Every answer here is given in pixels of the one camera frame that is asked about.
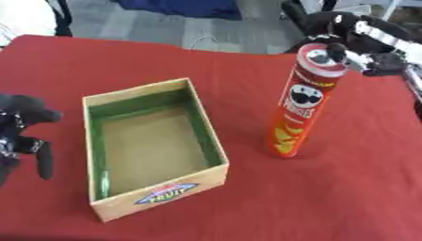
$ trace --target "pringles can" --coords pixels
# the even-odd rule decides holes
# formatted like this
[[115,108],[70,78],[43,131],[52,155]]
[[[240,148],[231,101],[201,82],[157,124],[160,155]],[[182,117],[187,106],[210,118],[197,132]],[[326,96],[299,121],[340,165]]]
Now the pringles can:
[[267,137],[267,145],[278,156],[292,157],[298,152],[347,71],[346,66],[329,58],[326,49],[324,43],[309,43],[299,49]]

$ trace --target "red tablecloth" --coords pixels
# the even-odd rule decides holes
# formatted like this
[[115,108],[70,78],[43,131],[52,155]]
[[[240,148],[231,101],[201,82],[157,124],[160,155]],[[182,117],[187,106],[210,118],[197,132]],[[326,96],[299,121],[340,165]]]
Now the red tablecloth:
[[[300,156],[263,134],[290,55],[187,51],[120,41],[24,37],[0,54],[1,91],[64,113],[29,135],[54,143],[56,173],[25,157],[0,189],[0,240],[422,240],[422,125],[397,77],[350,73]],[[231,160],[226,185],[106,224],[88,203],[81,98],[190,77]]]

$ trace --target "wooden box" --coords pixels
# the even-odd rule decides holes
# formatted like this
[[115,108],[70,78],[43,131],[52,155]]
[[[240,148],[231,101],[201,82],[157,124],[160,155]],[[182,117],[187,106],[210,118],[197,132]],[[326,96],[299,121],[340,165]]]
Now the wooden box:
[[102,221],[223,185],[229,162],[188,79],[83,99],[89,202]]

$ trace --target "robotic arm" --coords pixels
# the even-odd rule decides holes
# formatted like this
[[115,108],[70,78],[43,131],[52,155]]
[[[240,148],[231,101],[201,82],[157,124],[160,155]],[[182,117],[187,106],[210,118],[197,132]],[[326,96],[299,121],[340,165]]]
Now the robotic arm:
[[328,43],[334,61],[366,76],[403,76],[422,120],[422,44],[407,30],[381,19],[335,11],[311,14],[307,23],[307,41]]
[[47,109],[40,100],[24,95],[0,94],[0,186],[19,163],[19,153],[35,154],[42,179],[53,175],[50,143],[35,137],[21,136],[34,124],[56,122],[61,114]]

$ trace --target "gray floor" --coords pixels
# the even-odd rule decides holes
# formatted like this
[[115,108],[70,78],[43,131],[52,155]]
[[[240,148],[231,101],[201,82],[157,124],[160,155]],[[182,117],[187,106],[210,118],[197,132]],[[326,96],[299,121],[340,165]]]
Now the gray floor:
[[194,19],[124,10],[109,0],[69,0],[76,37],[161,42],[186,49],[277,54],[303,36],[278,20],[280,0],[238,0],[244,20]]

